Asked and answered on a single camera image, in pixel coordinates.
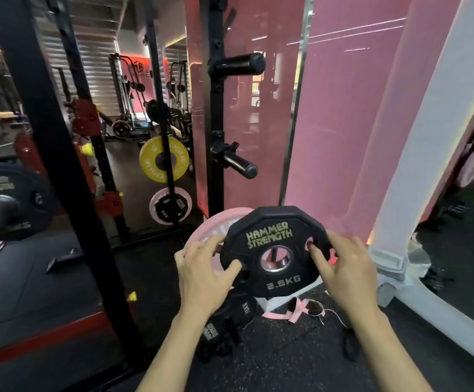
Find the person's left hand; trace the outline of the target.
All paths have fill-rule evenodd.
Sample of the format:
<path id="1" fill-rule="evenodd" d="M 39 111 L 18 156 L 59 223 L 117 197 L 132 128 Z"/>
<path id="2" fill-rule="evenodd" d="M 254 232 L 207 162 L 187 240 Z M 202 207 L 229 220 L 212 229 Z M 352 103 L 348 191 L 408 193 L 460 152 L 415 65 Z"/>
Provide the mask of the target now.
<path id="1" fill-rule="evenodd" d="M 175 253 L 181 295 L 179 311 L 197 309 L 209 318 L 223 304 L 231 289 L 218 288 L 218 273 L 212 266 L 212 259 L 224 239 L 212 237 Z"/>

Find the person's right hand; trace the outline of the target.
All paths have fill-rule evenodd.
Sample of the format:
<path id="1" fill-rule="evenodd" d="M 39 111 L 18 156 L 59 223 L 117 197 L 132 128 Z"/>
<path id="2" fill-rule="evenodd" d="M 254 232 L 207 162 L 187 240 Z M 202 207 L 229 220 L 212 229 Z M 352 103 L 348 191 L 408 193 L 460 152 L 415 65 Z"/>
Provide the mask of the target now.
<path id="1" fill-rule="evenodd" d="M 342 310 L 377 306 L 377 268 L 364 243 L 356 236 L 345 237 L 327 232 L 337 260 L 332 279 L 323 283 Z"/>

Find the small black weight plate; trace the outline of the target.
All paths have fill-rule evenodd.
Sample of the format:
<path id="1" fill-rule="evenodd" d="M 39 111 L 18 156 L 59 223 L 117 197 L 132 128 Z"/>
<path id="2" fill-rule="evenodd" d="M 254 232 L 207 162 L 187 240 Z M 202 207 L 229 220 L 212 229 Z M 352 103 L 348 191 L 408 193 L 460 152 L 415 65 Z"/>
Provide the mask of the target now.
<path id="1" fill-rule="evenodd" d="M 229 227 L 220 263 L 226 270 L 233 260 L 240 261 L 235 288 L 255 298 L 286 297 L 320 275 L 309 242 L 330 260 L 333 246 L 319 221 L 296 206 L 262 206 Z"/>

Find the black weight plates on floor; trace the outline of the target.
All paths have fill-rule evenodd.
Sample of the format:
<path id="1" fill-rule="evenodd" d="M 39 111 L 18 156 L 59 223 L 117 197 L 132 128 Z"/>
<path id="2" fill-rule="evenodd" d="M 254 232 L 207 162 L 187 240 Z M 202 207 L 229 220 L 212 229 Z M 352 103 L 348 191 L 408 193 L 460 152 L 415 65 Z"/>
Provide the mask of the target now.
<path id="1" fill-rule="evenodd" d="M 257 302 L 251 294 L 230 290 L 202 330 L 195 354 L 198 361 L 209 363 L 216 356 L 231 356 L 234 348 L 242 345 L 242 330 L 253 322 L 256 311 Z"/>

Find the pink and black weight plate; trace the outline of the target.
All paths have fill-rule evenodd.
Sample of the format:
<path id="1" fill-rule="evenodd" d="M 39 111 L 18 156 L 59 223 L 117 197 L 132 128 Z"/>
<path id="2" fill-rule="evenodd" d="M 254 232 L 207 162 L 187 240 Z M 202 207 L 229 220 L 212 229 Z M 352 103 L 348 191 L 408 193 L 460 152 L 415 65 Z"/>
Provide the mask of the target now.
<path id="1" fill-rule="evenodd" d="M 173 225 L 175 221 L 182 222 L 190 214 L 193 201 L 188 191 L 175 187 L 172 198 L 169 189 L 159 190 L 150 200 L 149 212 L 155 222 L 162 225 Z"/>

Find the yellow weight plate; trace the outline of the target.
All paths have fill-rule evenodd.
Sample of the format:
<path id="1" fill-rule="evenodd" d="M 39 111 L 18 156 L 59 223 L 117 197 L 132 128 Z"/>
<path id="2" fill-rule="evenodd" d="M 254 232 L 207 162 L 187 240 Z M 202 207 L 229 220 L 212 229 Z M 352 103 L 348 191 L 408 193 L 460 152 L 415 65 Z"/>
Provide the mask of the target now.
<path id="1" fill-rule="evenodd" d="M 171 156 L 173 180 L 180 179 L 189 168 L 189 153 L 178 139 L 168 137 Z M 167 183 L 168 175 L 164 165 L 164 148 L 161 137 L 154 137 L 145 142 L 139 153 L 139 164 L 143 173 L 158 183 Z"/>

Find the black upright with storage pegs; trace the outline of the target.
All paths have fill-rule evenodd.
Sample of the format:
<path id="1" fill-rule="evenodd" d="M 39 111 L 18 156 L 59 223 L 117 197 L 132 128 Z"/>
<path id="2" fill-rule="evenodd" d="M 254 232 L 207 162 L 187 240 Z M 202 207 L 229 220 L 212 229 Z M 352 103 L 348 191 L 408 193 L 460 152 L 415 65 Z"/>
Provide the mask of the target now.
<path id="1" fill-rule="evenodd" d="M 224 210 L 222 147 L 224 82 L 214 65 L 224 57 L 223 17 L 227 0 L 199 0 L 202 55 L 203 128 L 206 147 L 207 211 L 212 217 Z"/>

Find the black and red lifting platform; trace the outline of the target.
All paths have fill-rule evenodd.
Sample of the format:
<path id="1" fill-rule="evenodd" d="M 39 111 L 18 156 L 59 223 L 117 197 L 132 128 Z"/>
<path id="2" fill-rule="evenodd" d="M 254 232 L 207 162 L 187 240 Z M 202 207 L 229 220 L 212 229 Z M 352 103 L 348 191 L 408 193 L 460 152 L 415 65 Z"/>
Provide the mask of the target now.
<path id="1" fill-rule="evenodd" d="M 0 250 L 0 365 L 40 358 L 54 364 L 92 359 L 109 366 L 124 359 L 103 313 L 86 263 L 47 273 L 49 263 L 78 248 L 73 232 L 41 234 Z"/>

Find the black gym machine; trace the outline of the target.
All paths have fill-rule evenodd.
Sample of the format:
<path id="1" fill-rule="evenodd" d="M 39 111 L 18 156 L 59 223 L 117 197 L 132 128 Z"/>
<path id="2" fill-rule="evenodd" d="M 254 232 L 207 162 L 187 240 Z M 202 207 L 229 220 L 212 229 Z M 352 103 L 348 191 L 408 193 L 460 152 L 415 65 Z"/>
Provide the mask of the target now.
<path id="1" fill-rule="evenodd" d="M 153 120 L 147 114 L 147 104 L 155 95 L 151 62 L 119 53 L 110 54 L 108 60 L 119 114 L 103 119 L 105 140 L 134 139 L 143 143 L 156 135 Z"/>

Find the thin black perforated upright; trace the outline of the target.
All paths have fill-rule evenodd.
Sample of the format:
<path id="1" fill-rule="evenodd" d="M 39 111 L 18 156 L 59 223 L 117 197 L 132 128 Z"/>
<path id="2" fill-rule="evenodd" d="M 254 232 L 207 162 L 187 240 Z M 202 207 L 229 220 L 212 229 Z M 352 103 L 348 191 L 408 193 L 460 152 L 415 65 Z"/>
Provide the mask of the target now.
<path id="1" fill-rule="evenodd" d="M 174 227 L 180 225 L 178 217 L 178 208 L 176 204 L 176 193 L 175 183 L 171 159 L 171 151 L 168 140 L 168 107 L 164 102 L 162 93 L 162 80 L 160 74 L 160 60 L 159 51 L 157 46 L 156 37 L 156 26 L 154 20 L 154 7 L 153 0 L 141 0 L 142 9 L 144 14 L 144 26 L 147 36 L 147 48 L 150 54 L 151 67 L 153 72 L 153 83 L 155 89 L 155 102 L 156 105 L 153 107 L 154 117 L 157 123 L 160 125 L 160 137 L 163 146 L 163 166 L 166 172 L 166 183 L 169 190 L 170 204 L 168 209 L 171 214 L 171 221 Z"/>

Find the red rack hook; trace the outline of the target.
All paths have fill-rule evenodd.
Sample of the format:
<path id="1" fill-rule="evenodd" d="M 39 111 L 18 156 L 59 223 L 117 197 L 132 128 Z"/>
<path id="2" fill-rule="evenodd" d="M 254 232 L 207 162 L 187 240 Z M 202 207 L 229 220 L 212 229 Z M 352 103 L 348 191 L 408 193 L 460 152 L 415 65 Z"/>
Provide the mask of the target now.
<path id="1" fill-rule="evenodd" d="M 102 136 L 102 126 L 95 104 L 87 99 L 75 98 L 70 103 L 74 119 L 72 130 L 83 137 Z"/>

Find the large black barbell plate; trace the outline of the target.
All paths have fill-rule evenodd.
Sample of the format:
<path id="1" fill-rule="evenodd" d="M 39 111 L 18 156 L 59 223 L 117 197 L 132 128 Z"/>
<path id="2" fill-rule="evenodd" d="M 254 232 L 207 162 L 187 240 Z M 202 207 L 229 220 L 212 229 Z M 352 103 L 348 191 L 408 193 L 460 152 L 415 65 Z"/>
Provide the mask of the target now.
<path id="1" fill-rule="evenodd" d="M 24 240 L 51 225 L 58 199 L 46 178 L 19 164 L 0 162 L 0 195 L 19 203 L 19 211 L 0 233 L 0 241 Z"/>

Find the red rack safety bracket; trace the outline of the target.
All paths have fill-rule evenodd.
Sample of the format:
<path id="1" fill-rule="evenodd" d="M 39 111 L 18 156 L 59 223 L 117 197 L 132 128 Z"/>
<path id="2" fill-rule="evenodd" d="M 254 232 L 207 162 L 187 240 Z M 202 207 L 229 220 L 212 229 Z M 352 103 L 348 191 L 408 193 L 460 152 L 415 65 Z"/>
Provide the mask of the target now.
<path id="1" fill-rule="evenodd" d="M 123 216 L 123 193 L 118 191 L 104 191 L 101 196 L 93 199 L 94 207 L 99 216 Z"/>

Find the white machine frame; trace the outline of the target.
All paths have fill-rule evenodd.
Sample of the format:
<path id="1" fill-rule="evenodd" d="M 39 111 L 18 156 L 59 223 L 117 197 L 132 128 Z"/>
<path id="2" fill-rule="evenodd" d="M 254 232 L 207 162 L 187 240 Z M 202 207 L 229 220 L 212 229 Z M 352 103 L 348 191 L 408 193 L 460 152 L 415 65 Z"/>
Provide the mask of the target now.
<path id="1" fill-rule="evenodd" d="M 474 320 L 420 281 L 408 246 L 474 114 L 474 0 L 461 0 L 376 219 L 369 253 L 378 303 L 396 297 L 474 357 Z"/>

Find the black metal floor bracket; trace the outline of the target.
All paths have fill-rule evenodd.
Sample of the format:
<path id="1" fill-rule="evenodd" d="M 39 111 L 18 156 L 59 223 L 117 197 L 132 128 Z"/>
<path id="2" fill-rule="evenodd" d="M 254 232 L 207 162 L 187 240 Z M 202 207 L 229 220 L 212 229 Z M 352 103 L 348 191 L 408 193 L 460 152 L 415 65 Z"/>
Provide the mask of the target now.
<path id="1" fill-rule="evenodd" d="M 59 270 L 66 269 L 72 265 L 76 265 L 83 260 L 83 252 L 80 248 L 72 248 L 69 253 L 53 257 L 48 263 L 45 273 L 52 274 Z"/>

